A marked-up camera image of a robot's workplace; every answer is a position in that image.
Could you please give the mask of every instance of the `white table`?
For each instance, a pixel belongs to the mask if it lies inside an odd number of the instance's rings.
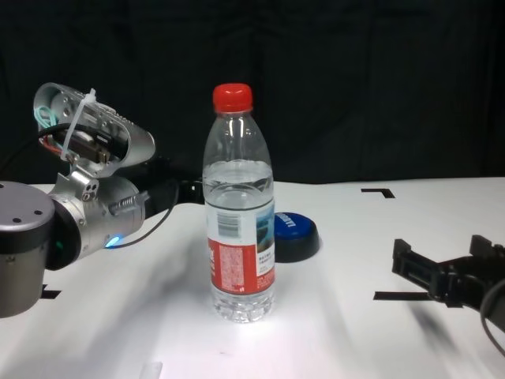
[[[277,211],[316,221],[323,246],[277,265],[278,301],[264,321],[213,313],[204,208],[179,205],[138,246],[46,272],[47,289],[62,293],[0,320],[0,379],[137,379],[154,361],[166,379],[504,377],[477,312],[372,297],[420,290],[391,273],[395,238],[435,261],[467,254],[474,234],[505,243],[505,179],[275,185]]]

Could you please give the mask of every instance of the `silver metal housing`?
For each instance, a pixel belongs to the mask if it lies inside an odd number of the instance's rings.
[[[71,87],[46,83],[37,91],[33,107],[34,109],[41,106],[49,107],[56,114],[58,123],[70,123],[83,98],[82,92]],[[87,176],[106,178],[121,167],[143,163],[155,154],[155,141],[152,135],[107,105],[86,104],[79,123],[101,129],[122,141],[128,141],[128,151],[123,159],[112,156],[107,163],[94,163],[88,159],[79,159],[76,167]]]
[[[116,216],[109,205],[138,193],[128,180],[120,177],[95,179],[74,171],[68,177],[58,174],[50,196],[72,216],[80,232],[78,259],[102,249],[113,237],[138,231],[144,222],[144,206]]]
[[[53,201],[44,192],[0,182],[0,318],[39,300],[53,216]]]

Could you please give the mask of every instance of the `red label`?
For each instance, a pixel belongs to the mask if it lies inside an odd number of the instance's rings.
[[[261,276],[256,274],[256,245],[232,246],[208,239],[208,247],[212,283],[221,291],[250,295],[274,283],[273,268]]]

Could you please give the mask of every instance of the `red bottle cap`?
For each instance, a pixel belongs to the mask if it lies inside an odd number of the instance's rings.
[[[253,108],[253,92],[243,83],[218,85],[214,88],[212,98],[218,113],[246,112]]]

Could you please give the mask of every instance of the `black background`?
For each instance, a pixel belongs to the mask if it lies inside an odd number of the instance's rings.
[[[252,86],[277,180],[505,174],[502,0],[25,0],[0,5],[0,159],[48,81],[201,174],[220,83]],[[4,178],[53,182],[33,148]]]

